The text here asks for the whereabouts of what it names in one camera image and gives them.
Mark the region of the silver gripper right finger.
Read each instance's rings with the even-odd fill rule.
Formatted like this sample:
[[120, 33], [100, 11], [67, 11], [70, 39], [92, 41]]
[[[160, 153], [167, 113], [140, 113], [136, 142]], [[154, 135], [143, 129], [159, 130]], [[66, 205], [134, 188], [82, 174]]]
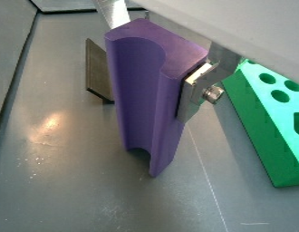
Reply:
[[176, 118], [187, 123], [199, 111], [202, 104], [218, 104], [225, 90], [217, 86], [238, 69], [242, 56], [227, 47], [213, 43], [206, 61], [188, 74], [183, 81]]

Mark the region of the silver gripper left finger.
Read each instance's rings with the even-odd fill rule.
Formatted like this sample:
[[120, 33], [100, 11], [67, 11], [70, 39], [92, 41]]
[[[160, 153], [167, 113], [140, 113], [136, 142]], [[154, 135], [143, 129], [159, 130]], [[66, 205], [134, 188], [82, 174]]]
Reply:
[[131, 22], [124, 0], [92, 0], [111, 29]]

